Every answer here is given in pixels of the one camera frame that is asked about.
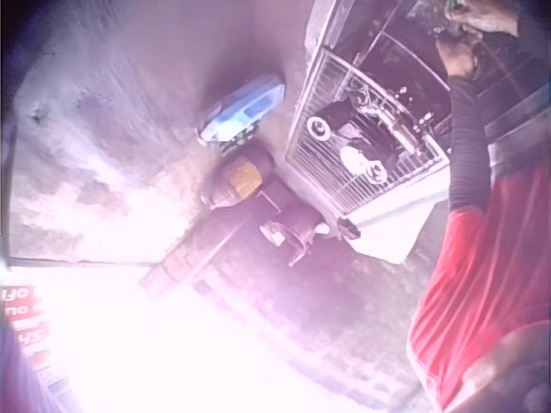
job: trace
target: black sleeve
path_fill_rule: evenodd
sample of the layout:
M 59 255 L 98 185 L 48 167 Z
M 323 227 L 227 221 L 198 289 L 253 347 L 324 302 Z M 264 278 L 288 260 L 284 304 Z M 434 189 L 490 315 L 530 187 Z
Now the black sleeve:
M 535 11 L 525 9 L 518 17 L 517 34 L 521 47 L 551 67 L 551 25 L 540 22 Z
M 449 208 L 485 210 L 490 197 L 490 155 L 473 84 L 462 78 L 448 80 L 451 97 L 452 139 Z
M 41 384 L 23 353 L 17 334 L 1 309 L 2 383 L 0 410 L 4 413 L 64 413 Z

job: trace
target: hand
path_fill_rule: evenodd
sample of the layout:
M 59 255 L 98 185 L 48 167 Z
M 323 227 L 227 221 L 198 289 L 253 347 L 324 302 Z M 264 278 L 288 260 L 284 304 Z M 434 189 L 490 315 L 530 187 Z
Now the hand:
M 436 49 L 446 67 L 448 76 L 469 79 L 474 73 L 474 55 L 471 47 L 465 43 L 451 44 L 438 40 Z
M 504 32 L 517 37 L 518 15 L 500 0 L 457 0 L 461 7 L 447 9 L 446 16 L 484 32 Z

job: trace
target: red shirt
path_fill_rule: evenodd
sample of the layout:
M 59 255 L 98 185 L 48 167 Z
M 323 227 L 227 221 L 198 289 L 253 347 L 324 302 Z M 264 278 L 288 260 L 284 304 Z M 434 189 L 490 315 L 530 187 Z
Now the red shirt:
M 442 410 L 462 375 L 514 330 L 549 320 L 547 165 L 499 178 L 487 211 L 448 217 L 443 248 L 408 338 L 408 354 Z

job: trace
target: person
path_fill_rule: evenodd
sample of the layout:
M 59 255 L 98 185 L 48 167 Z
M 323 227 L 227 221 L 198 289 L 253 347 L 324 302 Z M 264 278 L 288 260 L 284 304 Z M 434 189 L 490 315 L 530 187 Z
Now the person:
M 549 64 L 548 27 L 497 0 L 462 0 L 448 18 L 503 32 Z M 438 41 L 452 103 L 449 215 L 407 354 L 443 412 L 551 411 L 548 153 L 491 184 L 465 43 Z

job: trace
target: metal frame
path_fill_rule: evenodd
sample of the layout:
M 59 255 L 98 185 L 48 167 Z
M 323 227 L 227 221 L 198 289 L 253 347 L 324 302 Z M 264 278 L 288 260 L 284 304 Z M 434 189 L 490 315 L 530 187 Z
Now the metal frame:
M 341 82 L 333 83 L 331 74 L 335 76 L 336 70 L 340 71 L 337 76 L 342 79 Z M 337 170 L 340 159 L 336 152 L 328 147 L 317 145 L 317 141 L 305 132 L 305 124 L 307 117 L 312 114 L 313 108 L 319 109 L 328 102 L 337 100 L 344 90 L 344 81 L 352 78 L 382 96 L 384 104 L 393 105 L 403 114 L 409 115 L 409 111 L 373 79 L 328 48 L 323 47 L 315 60 L 305 94 L 300 100 L 285 155 L 287 165 L 315 190 L 319 198 L 328 204 L 337 216 L 343 218 L 394 188 L 401 185 L 409 186 L 423 179 L 427 173 L 434 173 L 435 170 L 445 168 L 449 163 L 446 153 L 426 133 L 424 142 L 428 152 L 413 156 L 402 153 L 397 167 L 391 173 L 388 184 L 375 186 L 366 182 L 363 176 L 353 176 L 344 167 Z M 324 89 L 323 86 L 328 86 L 330 90 L 324 90 L 324 93 L 328 95 L 321 98 L 318 92 Z M 337 166 L 324 166 L 323 163 L 327 161 L 332 161 Z

